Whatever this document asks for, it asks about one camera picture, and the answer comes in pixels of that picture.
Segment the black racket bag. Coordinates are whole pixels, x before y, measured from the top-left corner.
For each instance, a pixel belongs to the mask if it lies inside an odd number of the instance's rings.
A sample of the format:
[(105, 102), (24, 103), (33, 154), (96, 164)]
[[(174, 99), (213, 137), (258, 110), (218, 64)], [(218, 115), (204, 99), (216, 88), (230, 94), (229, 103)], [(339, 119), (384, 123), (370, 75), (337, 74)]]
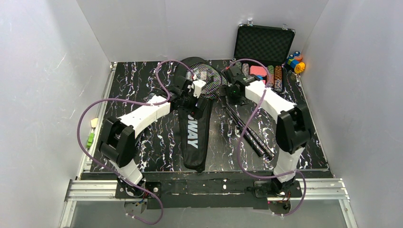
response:
[[(182, 62), (189, 68), (196, 63), (208, 64), (200, 57), (188, 57)], [(185, 77), (192, 80), (193, 75), (195, 73), (192, 70), (188, 71), (187, 68), (179, 65), (174, 71), (173, 78)], [(200, 95), (196, 103), (178, 109), (183, 163), (187, 169), (196, 172), (205, 170), (212, 105), (213, 99)]]

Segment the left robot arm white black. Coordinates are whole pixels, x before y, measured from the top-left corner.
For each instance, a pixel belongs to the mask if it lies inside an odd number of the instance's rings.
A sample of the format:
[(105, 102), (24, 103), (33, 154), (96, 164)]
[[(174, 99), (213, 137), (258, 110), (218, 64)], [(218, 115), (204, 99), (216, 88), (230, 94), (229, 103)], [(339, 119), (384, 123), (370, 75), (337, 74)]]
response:
[(134, 161), (134, 149), (141, 133), (158, 119), (174, 110), (183, 110), (199, 118), (207, 100), (202, 90), (207, 83), (193, 77), (181, 86), (169, 86), (151, 94), (147, 103), (121, 117), (109, 117), (103, 123), (96, 146), (126, 182), (138, 185), (143, 175)]

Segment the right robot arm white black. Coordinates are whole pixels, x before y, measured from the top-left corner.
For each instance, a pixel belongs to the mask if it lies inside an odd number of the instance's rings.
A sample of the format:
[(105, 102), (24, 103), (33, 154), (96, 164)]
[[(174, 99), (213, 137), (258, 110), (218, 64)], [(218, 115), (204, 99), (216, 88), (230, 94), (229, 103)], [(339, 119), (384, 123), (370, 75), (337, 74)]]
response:
[(271, 176), (280, 189), (291, 184), (297, 163), (307, 143), (314, 135), (314, 126), (307, 105), (296, 105), (272, 91), (256, 76), (245, 76), (236, 66), (224, 70), (228, 81), (227, 94), (236, 103), (252, 101), (265, 110), (276, 123), (275, 140), (279, 146), (278, 159)]

